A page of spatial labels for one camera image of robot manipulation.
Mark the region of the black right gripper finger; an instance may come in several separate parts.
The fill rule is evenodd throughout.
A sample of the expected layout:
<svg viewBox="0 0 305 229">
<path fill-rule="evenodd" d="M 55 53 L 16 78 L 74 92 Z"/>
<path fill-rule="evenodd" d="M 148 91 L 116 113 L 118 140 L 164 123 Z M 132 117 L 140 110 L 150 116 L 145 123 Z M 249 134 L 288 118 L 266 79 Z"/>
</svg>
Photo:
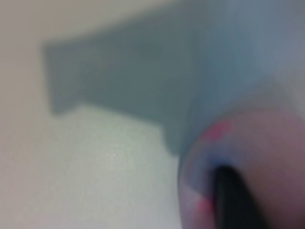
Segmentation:
<svg viewBox="0 0 305 229">
<path fill-rule="evenodd" d="M 213 213 L 217 229 L 269 229 L 257 202 L 233 168 L 215 170 Z"/>
</svg>

